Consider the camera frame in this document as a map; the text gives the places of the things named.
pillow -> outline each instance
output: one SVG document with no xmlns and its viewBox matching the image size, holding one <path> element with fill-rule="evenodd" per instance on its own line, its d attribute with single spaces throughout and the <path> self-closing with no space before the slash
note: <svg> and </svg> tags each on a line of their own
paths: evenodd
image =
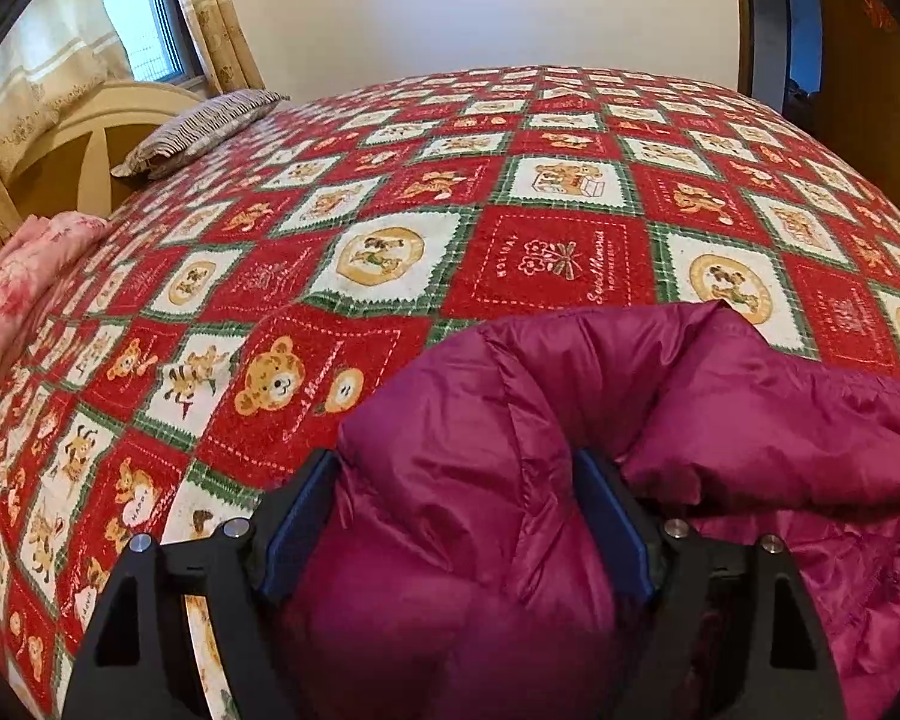
<svg viewBox="0 0 900 720">
<path fill-rule="evenodd" d="M 151 178 L 169 175 L 263 119 L 280 100 L 282 95 L 261 89 L 241 89 L 207 100 L 154 129 L 110 174 L 117 178 L 142 172 L 149 172 Z"/>
</svg>

door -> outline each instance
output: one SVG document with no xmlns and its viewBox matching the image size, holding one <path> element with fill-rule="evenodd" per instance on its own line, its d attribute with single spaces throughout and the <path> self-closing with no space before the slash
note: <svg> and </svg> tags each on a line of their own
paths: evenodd
<svg viewBox="0 0 900 720">
<path fill-rule="evenodd" d="M 821 0 L 816 137 L 900 209 L 900 27 L 879 0 Z"/>
</svg>

metal screw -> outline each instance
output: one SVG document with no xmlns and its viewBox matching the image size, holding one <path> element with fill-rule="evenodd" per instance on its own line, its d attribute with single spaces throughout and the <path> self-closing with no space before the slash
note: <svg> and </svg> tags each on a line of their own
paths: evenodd
<svg viewBox="0 0 900 720">
<path fill-rule="evenodd" d="M 146 552 L 154 543 L 154 537 L 149 533 L 137 533 L 130 540 L 130 552 Z"/>
<path fill-rule="evenodd" d="M 663 531 L 671 538 L 687 538 L 690 526 L 682 519 L 668 519 L 663 523 Z"/>
<path fill-rule="evenodd" d="M 774 533 L 767 533 L 765 536 L 760 536 L 760 546 L 767 550 L 770 555 L 779 555 L 787 548 L 783 539 Z"/>
<path fill-rule="evenodd" d="M 250 531 L 250 521 L 246 517 L 234 517 L 223 523 L 223 536 L 240 538 Z"/>
</svg>

white wall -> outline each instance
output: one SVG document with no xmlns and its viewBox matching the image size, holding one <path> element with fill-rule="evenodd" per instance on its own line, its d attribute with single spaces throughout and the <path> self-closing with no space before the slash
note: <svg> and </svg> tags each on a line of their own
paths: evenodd
<svg viewBox="0 0 900 720">
<path fill-rule="evenodd" d="M 413 74 L 530 63 L 737 84 L 737 0 L 233 1 L 266 84 L 301 102 Z"/>
</svg>

curtain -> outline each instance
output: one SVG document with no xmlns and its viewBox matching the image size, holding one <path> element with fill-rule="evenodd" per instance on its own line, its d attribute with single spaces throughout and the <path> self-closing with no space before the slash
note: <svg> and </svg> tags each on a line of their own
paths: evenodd
<svg viewBox="0 0 900 720">
<path fill-rule="evenodd" d="M 264 88 L 232 0 L 180 0 L 180 6 L 214 93 Z"/>
<path fill-rule="evenodd" d="M 130 62 L 103 0 L 32 0 L 0 45 L 0 239 L 20 224 L 7 183 L 60 114 Z"/>
</svg>

